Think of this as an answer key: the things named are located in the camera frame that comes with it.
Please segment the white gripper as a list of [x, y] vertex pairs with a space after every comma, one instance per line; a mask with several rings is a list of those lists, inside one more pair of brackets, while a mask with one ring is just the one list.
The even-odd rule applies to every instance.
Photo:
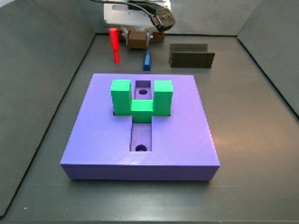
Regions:
[[117, 1], [117, 3], [106, 3], [105, 4], [105, 21], [110, 25], [123, 25], [121, 26], [122, 35], [126, 40], [126, 44], [129, 45], [129, 34], [130, 30], [126, 26], [137, 26], [137, 27], [150, 27], [146, 28], [146, 41], [150, 44], [150, 41], [154, 36], [155, 28], [151, 19], [145, 11], [141, 9], [133, 9], [131, 6], [126, 4], [119, 4], [119, 2], [134, 1], [155, 3], [162, 5], [165, 8], [171, 9], [171, 0], [109, 0], [110, 2]]

